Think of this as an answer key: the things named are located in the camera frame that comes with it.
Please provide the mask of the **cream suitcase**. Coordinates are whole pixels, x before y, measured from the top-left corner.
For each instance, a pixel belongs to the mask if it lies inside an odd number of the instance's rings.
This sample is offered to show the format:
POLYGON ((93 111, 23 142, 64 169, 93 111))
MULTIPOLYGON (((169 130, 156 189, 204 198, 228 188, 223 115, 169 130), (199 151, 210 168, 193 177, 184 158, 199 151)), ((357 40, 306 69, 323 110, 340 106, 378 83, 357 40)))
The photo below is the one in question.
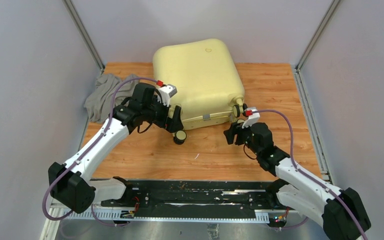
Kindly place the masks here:
POLYGON ((159 48, 153 55, 153 76, 176 87, 176 107, 183 128, 173 141, 181 145, 187 131, 234 122, 245 111, 245 89, 227 45, 216 38, 159 48))

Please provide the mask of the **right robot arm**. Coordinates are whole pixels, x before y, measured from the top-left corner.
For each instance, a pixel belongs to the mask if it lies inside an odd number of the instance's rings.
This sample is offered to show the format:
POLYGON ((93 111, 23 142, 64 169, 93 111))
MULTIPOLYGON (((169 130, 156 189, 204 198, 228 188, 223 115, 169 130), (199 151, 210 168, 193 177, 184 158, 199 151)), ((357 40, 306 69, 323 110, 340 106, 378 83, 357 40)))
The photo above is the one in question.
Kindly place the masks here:
POLYGON ((266 189, 270 208, 283 205, 298 211, 320 225, 330 240, 356 240, 372 227, 356 190, 332 185, 304 169, 274 144, 265 123, 236 121, 223 134, 229 145, 250 149, 259 166, 278 178, 266 189))

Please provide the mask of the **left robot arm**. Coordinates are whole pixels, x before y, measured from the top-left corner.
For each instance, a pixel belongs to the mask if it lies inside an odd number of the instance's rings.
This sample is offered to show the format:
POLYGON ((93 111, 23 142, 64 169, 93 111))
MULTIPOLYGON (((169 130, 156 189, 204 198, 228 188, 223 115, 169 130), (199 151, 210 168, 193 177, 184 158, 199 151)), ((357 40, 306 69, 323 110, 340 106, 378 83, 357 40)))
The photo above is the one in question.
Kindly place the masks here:
POLYGON ((138 83, 132 96, 113 108, 104 126, 83 148, 63 164, 55 162, 49 167, 49 195, 77 214, 106 200, 129 206, 133 193, 126 180, 113 177, 94 182, 92 175, 108 154, 144 122, 169 133, 182 130, 181 107, 176 106, 169 115, 170 101, 176 94, 172 84, 138 83))

